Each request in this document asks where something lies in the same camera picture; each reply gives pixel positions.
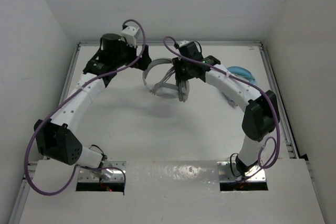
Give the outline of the white grey headphones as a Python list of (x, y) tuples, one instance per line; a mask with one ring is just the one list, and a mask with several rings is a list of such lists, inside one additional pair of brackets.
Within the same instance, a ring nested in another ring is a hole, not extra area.
[(153, 60), (146, 70), (143, 71), (142, 81), (143, 84), (147, 87), (149, 92), (153, 95), (157, 95), (160, 97), (164, 97), (167, 99), (175, 99), (178, 98), (181, 102), (186, 102), (188, 99), (190, 84), (189, 81), (181, 81), (178, 84), (167, 83), (168, 79), (176, 74), (174, 70), (174, 66), (172, 66), (168, 72), (164, 75), (164, 77), (155, 85), (149, 86), (146, 82), (146, 78), (152, 68), (158, 65), (163, 64), (173, 64), (173, 60), (169, 58), (158, 58)]

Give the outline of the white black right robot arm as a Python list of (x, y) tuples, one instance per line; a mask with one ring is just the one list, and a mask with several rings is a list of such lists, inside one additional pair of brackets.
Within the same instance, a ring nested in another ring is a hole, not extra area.
[(279, 128), (276, 95), (228, 70), (219, 59), (204, 57), (194, 41), (174, 43), (173, 65), (177, 82), (200, 79), (214, 86), (238, 106), (243, 114), (243, 145), (236, 156), (238, 176), (245, 176), (254, 166), (261, 165), (261, 153), (271, 139), (271, 132)]

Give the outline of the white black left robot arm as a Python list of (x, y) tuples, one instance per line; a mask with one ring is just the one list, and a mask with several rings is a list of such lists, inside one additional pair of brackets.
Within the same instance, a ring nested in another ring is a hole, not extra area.
[(144, 71), (151, 63), (149, 47), (144, 45), (138, 57), (133, 36), (105, 34), (100, 47), (87, 62), (71, 95), (60, 109), (34, 126), (37, 148), (41, 155), (67, 165), (97, 169), (104, 155), (86, 148), (75, 136), (77, 127), (94, 99), (116, 76), (116, 70), (130, 66)]

